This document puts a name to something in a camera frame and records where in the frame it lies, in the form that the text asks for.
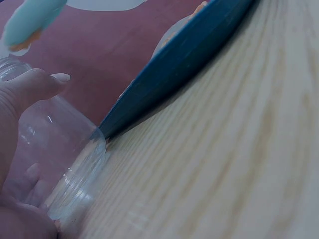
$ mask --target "wooden table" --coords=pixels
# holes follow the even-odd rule
[[[190,86],[111,142],[99,196],[63,238],[318,238],[318,9],[261,1]]]

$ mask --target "plastic bottle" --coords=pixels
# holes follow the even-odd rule
[[[0,81],[11,80],[31,67],[17,59],[0,59]],[[19,120],[17,150],[9,177],[22,175],[33,163],[41,168],[48,188],[42,203],[53,220],[70,219],[93,202],[97,177],[104,168],[106,143],[102,133],[62,97],[40,101]]]

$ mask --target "mint green object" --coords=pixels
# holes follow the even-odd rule
[[[44,30],[60,14],[67,0],[26,0],[6,23],[3,42],[6,46],[25,42],[38,29]]]

